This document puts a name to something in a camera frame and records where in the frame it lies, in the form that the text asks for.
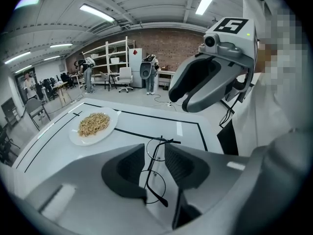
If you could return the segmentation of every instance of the floor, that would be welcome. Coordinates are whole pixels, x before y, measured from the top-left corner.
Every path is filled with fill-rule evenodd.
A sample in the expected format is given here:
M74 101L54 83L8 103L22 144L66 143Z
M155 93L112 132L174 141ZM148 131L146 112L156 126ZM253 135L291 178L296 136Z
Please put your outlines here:
M74 87L73 89L67 90L70 97L73 100L76 100L76 102L82 99L83 97L89 97L124 104L133 104L138 106L153 107L167 111L177 111L186 113L181 108L183 99L180 99L178 102L176 102L176 104L173 104L173 106L167 105L167 102L170 101L168 97L168 91L164 91L161 87L158 88L155 95L146 95L146 89L136 89L136 88L134 88L133 91L129 91L129 93L126 93L124 90L121 93L119 93L118 90L115 88L112 88L110 89L110 91L108 91L108 88L105 90L104 86L102 85L95 86L95 91L96 92L93 94L88 95L86 95L85 93L82 94L78 86ZM54 100L46 103L44 107L48 112L50 118L53 119L71 105L72 104L70 103L62 108L61 102L57 97ZM226 114L226 111L227 109L221 103L218 102L210 106L209 108L195 114L204 116L209 121L216 134L218 134L221 130L221 128L219 127L219 122L222 119L222 117ZM47 116L43 117L42 119L39 119L39 117L36 116L35 121L38 123L40 129L44 128L49 123L49 119L47 118ZM13 140L13 143L20 147L20 149L18 149L17 147L12 146L11 147L12 151L19 155L19 153L25 148L28 142L37 133L38 130L36 129L34 123L31 121L28 114L25 112L24 116L19 121L19 123L15 125L11 131L8 131L8 136Z

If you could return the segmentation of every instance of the brick wall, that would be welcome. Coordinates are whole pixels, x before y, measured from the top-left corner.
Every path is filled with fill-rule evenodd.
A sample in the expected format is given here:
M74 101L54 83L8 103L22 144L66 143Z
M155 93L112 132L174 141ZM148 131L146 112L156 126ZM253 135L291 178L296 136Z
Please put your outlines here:
M125 39L135 40L136 48L143 48L147 53L156 55L160 67L168 66L168 70L176 71L178 66L188 57L197 53L199 45L203 42L203 35L188 30L179 29L142 29L129 31L109 38L103 38L66 58L67 69L69 72L74 71L74 62L81 59L79 54L83 51Z

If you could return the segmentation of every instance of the white office chair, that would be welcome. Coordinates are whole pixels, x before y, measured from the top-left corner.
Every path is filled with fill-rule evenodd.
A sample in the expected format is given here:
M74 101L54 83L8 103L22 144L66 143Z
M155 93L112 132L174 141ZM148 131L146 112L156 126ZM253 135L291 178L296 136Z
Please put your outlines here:
M118 90L118 92L121 92L121 90L126 90L128 93L128 89L133 90L132 87L130 87L131 83L133 82L133 76L132 76L132 69L130 67L122 67L119 69L119 76L115 78L117 84L125 84L125 87L122 87Z

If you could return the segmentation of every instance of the white plate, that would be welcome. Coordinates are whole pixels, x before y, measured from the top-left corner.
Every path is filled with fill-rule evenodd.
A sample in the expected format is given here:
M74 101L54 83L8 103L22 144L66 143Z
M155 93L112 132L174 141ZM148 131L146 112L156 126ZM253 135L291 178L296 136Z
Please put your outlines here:
M110 117L110 124L109 126L102 130L98 131L95 135L90 135L88 137L81 137L78 134L78 128L80 122L88 117L91 113L104 113L105 115L108 115ZM86 146L86 145L91 145L94 143L97 143L107 137L116 127L118 121L118 114L115 110L111 108L97 108L97 109L91 109L89 111L82 112L79 117L76 117L73 120L73 124L70 127L69 130L69 139L76 145L81 145L81 146Z

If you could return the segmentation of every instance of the white ceiling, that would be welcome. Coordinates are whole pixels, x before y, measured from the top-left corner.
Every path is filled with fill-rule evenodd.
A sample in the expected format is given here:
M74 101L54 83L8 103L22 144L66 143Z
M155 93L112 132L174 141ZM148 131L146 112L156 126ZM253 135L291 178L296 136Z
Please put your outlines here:
M104 36L143 27L179 27L205 31L222 17L241 17L242 0L213 0L203 16L195 12L201 0L40 0L13 12L0 36L0 59L4 61L31 51L7 66L16 71L37 65L44 58L73 51ZM114 23L79 10L93 6L115 18ZM73 43L71 47L49 48L51 44Z

